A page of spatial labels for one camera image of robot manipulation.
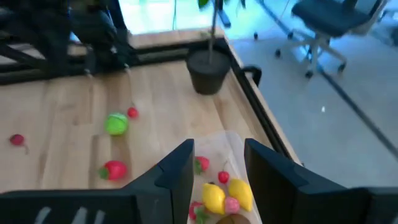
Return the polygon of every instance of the black office chair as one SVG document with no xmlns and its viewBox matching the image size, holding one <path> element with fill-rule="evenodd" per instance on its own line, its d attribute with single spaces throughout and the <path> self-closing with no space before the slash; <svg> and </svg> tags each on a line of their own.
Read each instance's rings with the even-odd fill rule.
<svg viewBox="0 0 398 224">
<path fill-rule="evenodd" d="M 293 29 L 288 35 L 289 39 L 295 34 L 303 37 L 297 42 L 290 42 L 275 52 L 276 57 L 280 57 L 281 50 L 294 47 L 309 46 L 311 54 L 311 64 L 305 76 L 311 78 L 317 70 L 318 58 L 324 52 L 340 59 L 342 64 L 338 71 L 341 73 L 346 67 L 347 59 L 338 51 L 329 46 L 330 39 L 339 38 L 345 34 L 355 33 L 356 29 L 363 30 L 363 27 L 370 29 L 371 25 L 377 21 L 381 9 L 387 0 L 376 0 L 371 11 L 366 14 L 355 6 L 358 0 L 303 0 L 298 2 L 292 9 L 292 14 L 301 18 L 305 25 L 314 31 L 315 37 L 303 31 Z"/>
</svg>

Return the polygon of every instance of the yellow lemon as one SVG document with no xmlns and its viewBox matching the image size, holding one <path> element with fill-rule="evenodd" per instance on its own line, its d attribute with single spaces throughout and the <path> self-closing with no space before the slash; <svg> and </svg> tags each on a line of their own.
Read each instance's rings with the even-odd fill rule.
<svg viewBox="0 0 398 224">
<path fill-rule="evenodd" d="M 231 197 L 238 200 L 239 205 L 250 212 L 253 209 L 253 193 L 250 185 L 243 180 L 231 179 L 229 183 L 228 192 Z"/>
<path fill-rule="evenodd" d="M 203 184 L 202 200 L 209 211 L 224 215 L 225 193 L 219 186 L 215 184 Z"/>
</svg>

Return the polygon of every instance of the wooden tabletop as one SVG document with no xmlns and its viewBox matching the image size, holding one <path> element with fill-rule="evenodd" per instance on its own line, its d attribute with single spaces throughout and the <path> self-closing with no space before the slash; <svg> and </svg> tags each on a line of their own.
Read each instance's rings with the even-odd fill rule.
<svg viewBox="0 0 398 224">
<path fill-rule="evenodd" d="M 172 31 L 135 35 L 131 44 L 143 47 L 200 38 L 198 30 Z M 122 187 L 186 138 L 224 130 L 271 147 L 231 72 L 214 96 L 195 93 L 183 61 L 132 68 L 130 73 L 132 82 L 126 72 L 119 72 L 93 80 L 82 76 L 0 86 L 0 192 Z M 106 134 L 107 115 L 125 113 L 132 102 L 140 115 L 129 121 L 128 132 L 120 137 Z M 16 133 L 25 136 L 28 155 L 23 147 L 10 145 L 8 139 Z M 124 161 L 129 168 L 124 182 L 109 182 L 97 175 L 99 167 L 114 159 Z"/>
</svg>

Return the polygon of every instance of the plant pot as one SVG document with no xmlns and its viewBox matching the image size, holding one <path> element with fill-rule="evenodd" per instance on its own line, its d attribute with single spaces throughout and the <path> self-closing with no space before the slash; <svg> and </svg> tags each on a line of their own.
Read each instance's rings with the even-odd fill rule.
<svg viewBox="0 0 398 224">
<path fill-rule="evenodd" d="M 191 52 L 186 63 L 193 88 L 202 95 L 217 93 L 231 68 L 229 55 L 216 49 L 213 50 L 211 63 L 209 63 L 209 50 L 207 49 Z"/>
</svg>

